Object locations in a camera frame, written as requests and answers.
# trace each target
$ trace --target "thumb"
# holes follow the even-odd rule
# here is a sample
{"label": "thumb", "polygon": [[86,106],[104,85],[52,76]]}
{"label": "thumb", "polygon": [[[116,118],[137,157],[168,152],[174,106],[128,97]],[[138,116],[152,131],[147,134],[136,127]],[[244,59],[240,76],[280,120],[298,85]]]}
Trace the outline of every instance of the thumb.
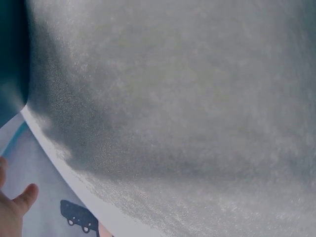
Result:
{"label": "thumb", "polygon": [[39,188],[36,184],[30,184],[22,194],[17,196],[12,201],[15,202],[17,206],[18,214],[24,216],[25,213],[30,210],[31,206],[36,201],[39,194]]}

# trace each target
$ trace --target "dark blue printed graphic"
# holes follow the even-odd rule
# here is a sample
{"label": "dark blue printed graphic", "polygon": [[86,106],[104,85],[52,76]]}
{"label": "dark blue printed graphic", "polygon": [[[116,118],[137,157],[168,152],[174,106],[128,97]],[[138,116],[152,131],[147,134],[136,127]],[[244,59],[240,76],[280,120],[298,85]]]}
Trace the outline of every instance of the dark blue printed graphic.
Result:
{"label": "dark blue printed graphic", "polygon": [[67,200],[61,200],[60,212],[70,226],[79,225],[86,234],[93,230],[99,237],[99,221],[88,209]]}

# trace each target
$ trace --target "dark teal surface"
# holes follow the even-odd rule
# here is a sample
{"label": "dark teal surface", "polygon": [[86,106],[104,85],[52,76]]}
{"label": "dark teal surface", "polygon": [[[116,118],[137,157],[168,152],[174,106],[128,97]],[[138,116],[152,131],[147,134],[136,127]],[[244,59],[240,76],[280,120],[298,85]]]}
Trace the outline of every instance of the dark teal surface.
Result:
{"label": "dark teal surface", "polygon": [[30,44],[22,0],[0,0],[0,127],[26,104]]}

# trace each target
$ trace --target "hand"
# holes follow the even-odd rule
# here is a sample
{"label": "hand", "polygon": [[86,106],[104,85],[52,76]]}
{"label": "hand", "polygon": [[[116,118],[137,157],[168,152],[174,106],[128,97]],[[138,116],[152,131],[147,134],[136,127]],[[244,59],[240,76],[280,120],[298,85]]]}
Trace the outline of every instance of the hand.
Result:
{"label": "hand", "polygon": [[113,235],[99,222],[100,237],[113,237]]}
{"label": "hand", "polygon": [[36,201],[39,189],[30,184],[22,194],[15,199],[9,199],[1,191],[5,183],[7,162],[0,157],[0,237],[21,237],[23,216]]}

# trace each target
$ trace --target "light blue cloth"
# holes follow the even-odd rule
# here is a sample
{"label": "light blue cloth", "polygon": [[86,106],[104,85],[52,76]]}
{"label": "light blue cloth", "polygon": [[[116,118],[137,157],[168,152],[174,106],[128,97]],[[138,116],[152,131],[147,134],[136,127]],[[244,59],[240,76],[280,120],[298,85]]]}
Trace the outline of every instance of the light blue cloth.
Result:
{"label": "light blue cloth", "polygon": [[24,218],[23,237],[98,236],[93,230],[98,221],[61,177],[25,123],[3,155],[9,163],[3,192],[9,198],[19,195],[30,183],[39,186],[38,200]]}

